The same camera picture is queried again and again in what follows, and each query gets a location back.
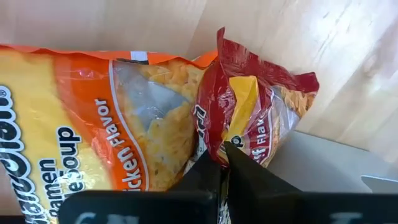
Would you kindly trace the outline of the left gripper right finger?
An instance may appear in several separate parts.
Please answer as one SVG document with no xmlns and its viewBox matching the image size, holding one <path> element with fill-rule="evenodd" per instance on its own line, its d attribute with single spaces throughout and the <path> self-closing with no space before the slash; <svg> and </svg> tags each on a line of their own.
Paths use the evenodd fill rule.
<svg viewBox="0 0 398 224">
<path fill-rule="evenodd" d="M 232 224 L 398 224 L 398 194 L 303 192 L 225 142 Z"/>
</svg>

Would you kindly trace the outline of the red Maruchan beef ramen packet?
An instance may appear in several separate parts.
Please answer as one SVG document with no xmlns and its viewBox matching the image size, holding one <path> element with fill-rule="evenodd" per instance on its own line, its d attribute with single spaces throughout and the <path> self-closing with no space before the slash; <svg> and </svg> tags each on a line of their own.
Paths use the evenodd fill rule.
<svg viewBox="0 0 398 224">
<path fill-rule="evenodd" d="M 206 70 L 193 107 L 199 149 L 229 165 L 231 143 L 263 167 L 313 105 L 315 73 L 295 75 L 261 59 L 217 31 L 217 56 Z"/>
</svg>

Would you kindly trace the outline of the light grey plastic bin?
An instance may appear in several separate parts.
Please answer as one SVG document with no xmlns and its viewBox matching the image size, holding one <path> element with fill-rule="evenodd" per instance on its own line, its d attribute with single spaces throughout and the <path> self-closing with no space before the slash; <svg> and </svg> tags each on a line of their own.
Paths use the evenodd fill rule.
<svg viewBox="0 0 398 224">
<path fill-rule="evenodd" d="M 268 169 L 303 191 L 398 194 L 398 165 L 298 131 L 289 134 Z"/>
</svg>

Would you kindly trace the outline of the orange Maruchan chicken ramen packet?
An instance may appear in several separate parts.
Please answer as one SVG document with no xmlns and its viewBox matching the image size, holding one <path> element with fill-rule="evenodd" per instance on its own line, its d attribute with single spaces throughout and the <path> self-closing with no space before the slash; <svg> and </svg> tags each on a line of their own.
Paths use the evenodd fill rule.
<svg viewBox="0 0 398 224">
<path fill-rule="evenodd" d="M 192 107 L 216 51 L 0 45 L 0 164 L 23 224 L 58 224 L 85 190 L 164 191 L 195 151 Z"/>
</svg>

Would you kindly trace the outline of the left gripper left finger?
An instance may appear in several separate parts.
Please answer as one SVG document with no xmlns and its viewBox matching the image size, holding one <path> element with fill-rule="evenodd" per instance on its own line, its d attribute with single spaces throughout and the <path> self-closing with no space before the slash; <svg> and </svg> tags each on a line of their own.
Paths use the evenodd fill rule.
<svg viewBox="0 0 398 224">
<path fill-rule="evenodd" d="M 165 192 L 87 190 L 66 199 L 59 224 L 217 224 L 221 166 L 204 153 Z"/>
</svg>

